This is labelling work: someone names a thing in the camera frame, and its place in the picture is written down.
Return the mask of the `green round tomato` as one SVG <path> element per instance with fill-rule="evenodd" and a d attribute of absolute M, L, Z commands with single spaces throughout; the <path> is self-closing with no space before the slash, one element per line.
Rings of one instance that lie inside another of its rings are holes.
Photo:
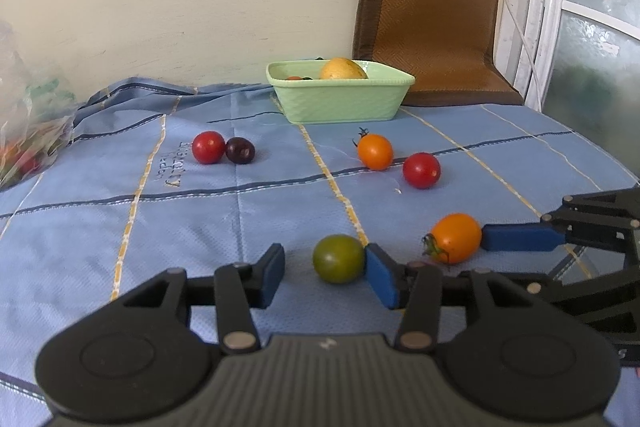
<path fill-rule="evenodd" d="M 323 237 L 312 253 L 314 271 L 322 281 L 348 284 L 361 277 L 366 264 L 364 248 L 358 239 L 345 234 Z"/>

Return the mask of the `orange oval tomato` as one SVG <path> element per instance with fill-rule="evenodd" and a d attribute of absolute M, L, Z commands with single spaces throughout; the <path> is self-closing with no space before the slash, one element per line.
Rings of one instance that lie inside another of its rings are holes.
<path fill-rule="evenodd" d="M 424 255 L 444 265 L 458 265 L 480 249 L 482 228 L 466 213 L 440 219 L 423 237 Z"/>

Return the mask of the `red cherry tomato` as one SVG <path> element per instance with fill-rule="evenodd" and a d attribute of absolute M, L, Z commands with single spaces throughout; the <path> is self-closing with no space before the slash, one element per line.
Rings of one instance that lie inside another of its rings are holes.
<path fill-rule="evenodd" d="M 435 185 L 440 178 L 440 164 L 437 158 L 421 152 L 409 156 L 402 164 L 405 180 L 414 188 L 425 190 Z"/>
<path fill-rule="evenodd" d="M 226 140 L 216 131 L 205 131 L 194 138 L 191 150 L 194 159 L 200 164 L 217 164 L 226 153 Z"/>

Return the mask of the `dark purple cherry tomato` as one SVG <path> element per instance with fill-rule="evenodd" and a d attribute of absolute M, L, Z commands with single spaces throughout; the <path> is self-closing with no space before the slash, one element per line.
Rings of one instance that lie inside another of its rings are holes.
<path fill-rule="evenodd" d="M 255 154 L 254 144 L 240 136 L 235 136 L 226 143 L 226 156 L 233 164 L 250 164 L 254 160 Z"/>

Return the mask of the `yellow mango fruit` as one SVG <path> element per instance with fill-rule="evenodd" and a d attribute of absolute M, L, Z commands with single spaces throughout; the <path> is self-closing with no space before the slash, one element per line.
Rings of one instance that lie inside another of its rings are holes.
<path fill-rule="evenodd" d="M 367 79 L 366 71 L 346 57 L 334 57 L 323 65 L 319 78 L 322 80 Z"/>

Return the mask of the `light blue checked tablecloth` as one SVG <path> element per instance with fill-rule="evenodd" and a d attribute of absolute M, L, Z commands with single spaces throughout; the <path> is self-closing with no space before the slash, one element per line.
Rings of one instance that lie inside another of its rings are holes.
<path fill-rule="evenodd" d="M 400 262 L 420 255 L 442 217 L 528 222 L 568 194 L 618 190 L 637 178 L 564 124 L 523 106 L 404 107 L 369 131 L 397 160 L 434 155 L 428 190 L 399 166 L 363 168 L 358 124 L 290 124 L 273 92 L 210 87 L 200 94 L 151 80 L 116 84 L 77 115 L 55 163 L 1 195 L 1 421 L 38 426 L 49 415 L 34 383 L 43 343 L 160 271 L 192 277 L 286 251 L 273 304 L 256 312 L 273 333 L 391 334 L 399 314 L 362 282 L 322 283 L 311 253 L 330 234 L 361 236 Z M 250 140 L 256 154 L 202 165 L 205 131 Z"/>

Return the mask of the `light green ribbed basket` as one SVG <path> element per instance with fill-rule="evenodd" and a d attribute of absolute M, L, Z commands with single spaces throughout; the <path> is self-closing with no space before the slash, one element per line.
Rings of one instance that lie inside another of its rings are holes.
<path fill-rule="evenodd" d="M 360 61 L 367 79 L 322 80 L 326 60 L 272 62 L 266 77 L 292 124 L 343 124 L 395 117 L 416 78 L 385 64 Z M 285 80 L 288 76 L 304 80 Z"/>

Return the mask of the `frosted glass door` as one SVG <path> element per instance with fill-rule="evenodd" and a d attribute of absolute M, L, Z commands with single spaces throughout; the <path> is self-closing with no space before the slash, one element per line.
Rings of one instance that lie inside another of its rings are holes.
<path fill-rule="evenodd" d="M 544 113 L 639 169 L 639 0 L 561 0 Z"/>

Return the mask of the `brown woven seat cushion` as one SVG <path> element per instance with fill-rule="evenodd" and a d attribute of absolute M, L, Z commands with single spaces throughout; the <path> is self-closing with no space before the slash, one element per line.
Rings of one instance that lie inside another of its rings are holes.
<path fill-rule="evenodd" d="M 408 72 L 409 106 L 520 105 L 494 63 L 499 0 L 359 0 L 352 55 Z"/>

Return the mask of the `clear plastic bag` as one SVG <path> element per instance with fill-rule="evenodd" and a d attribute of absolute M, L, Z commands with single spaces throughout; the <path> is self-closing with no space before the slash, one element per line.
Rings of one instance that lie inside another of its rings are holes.
<path fill-rule="evenodd" d="M 66 83 L 31 72 L 1 23 L 1 188 L 49 168 L 70 142 L 78 102 Z"/>

